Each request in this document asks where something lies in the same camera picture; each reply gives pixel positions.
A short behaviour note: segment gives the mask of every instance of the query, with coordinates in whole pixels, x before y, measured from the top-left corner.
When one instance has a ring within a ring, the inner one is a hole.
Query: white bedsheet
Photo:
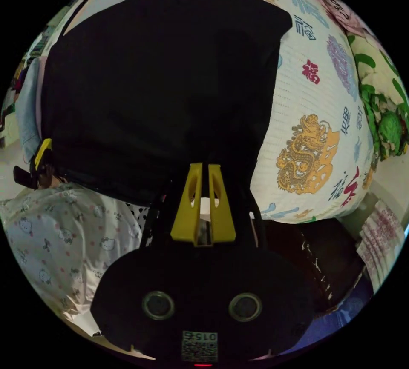
[[[34,290],[89,335],[98,328],[84,319],[102,275],[139,248],[147,210],[132,210],[71,183],[0,202],[10,247]]]

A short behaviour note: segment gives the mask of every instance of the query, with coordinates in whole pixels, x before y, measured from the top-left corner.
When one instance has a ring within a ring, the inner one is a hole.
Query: black fabric cover
[[[46,63],[42,135],[57,169],[141,205],[194,162],[249,186],[291,25],[262,0],[126,0],[91,16]]]
[[[172,317],[156,321],[144,314],[142,300],[150,291],[173,299]],[[244,292],[260,298],[262,311],[243,323],[228,308]],[[293,347],[311,324],[314,309],[303,274],[273,252],[227,244],[194,250],[178,244],[135,250],[113,263],[98,285],[91,313],[102,335],[124,350],[133,346],[167,363],[222,364]],[[183,331],[217,333],[217,359],[215,353],[204,356],[195,340],[183,345]]]

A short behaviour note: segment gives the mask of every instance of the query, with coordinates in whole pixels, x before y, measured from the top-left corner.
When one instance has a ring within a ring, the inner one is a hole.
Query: yellow plastic clip
[[[190,165],[179,209],[170,233],[173,240],[190,242],[194,246],[198,246],[202,170],[201,163]],[[214,243],[233,242],[236,239],[236,231],[231,217],[220,165],[209,165],[209,193],[211,245]],[[216,206],[216,196],[219,200],[218,206]]]
[[[38,150],[38,153],[36,154],[34,158],[34,165],[35,165],[35,170],[38,170],[38,166],[40,164],[41,158],[44,155],[44,152],[46,149],[51,149],[51,139],[47,138],[44,139],[43,143],[41,144],[40,149]]]
[[[219,200],[217,207],[215,194]],[[213,243],[233,242],[236,239],[236,230],[231,217],[220,165],[209,165],[209,196]]]
[[[175,223],[170,232],[173,240],[197,244],[197,229],[202,196],[202,169],[201,163],[192,163],[190,165]]]

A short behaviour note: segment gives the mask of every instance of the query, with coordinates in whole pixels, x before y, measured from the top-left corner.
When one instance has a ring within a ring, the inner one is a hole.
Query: green leaf print
[[[400,86],[400,83],[398,83],[398,81],[395,79],[395,78],[393,78],[392,79],[392,83],[393,83],[393,86],[395,87],[395,89],[396,89],[396,91],[399,93],[399,95],[402,97],[402,99],[403,99],[403,103],[407,103],[407,97],[406,97],[406,95],[405,95],[405,92],[404,92],[404,90],[402,89],[402,87]]]
[[[375,93],[375,87],[369,84],[361,84],[361,92],[367,92],[368,94]]]
[[[315,216],[312,216],[312,219],[307,220],[307,221],[302,221],[298,224],[305,224],[305,223],[312,223],[313,221],[317,221],[317,218]]]
[[[379,52],[382,54],[382,57],[384,58],[384,60],[388,64],[389,68],[394,72],[394,74],[396,76],[400,77],[396,67],[392,64],[392,61],[389,61],[389,58],[381,50],[379,50]]]
[[[358,65],[358,63],[364,63],[368,66],[370,66],[371,68],[375,68],[376,67],[376,63],[375,60],[370,57],[367,54],[355,54],[355,63]]]

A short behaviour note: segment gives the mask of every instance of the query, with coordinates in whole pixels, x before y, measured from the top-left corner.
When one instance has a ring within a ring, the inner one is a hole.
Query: pink fabric
[[[385,49],[373,35],[370,28],[341,0],[316,0],[325,9],[328,17],[344,31],[365,37],[369,43],[378,47],[384,54]]]
[[[381,200],[361,231],[357,252],[364,261],[376,292],[393,268],[405,241],[403,227],[393,211]]]
[[[41,56],[38,58],[40,67],[38,69],[38,78],[37,78],[37,92],[35,98],[35,122],[37,124],[38,134],[40,139],[41,136],[41,90],[43,88],[43,79],[44,79],[44,69],[46,67],[46,56]]]

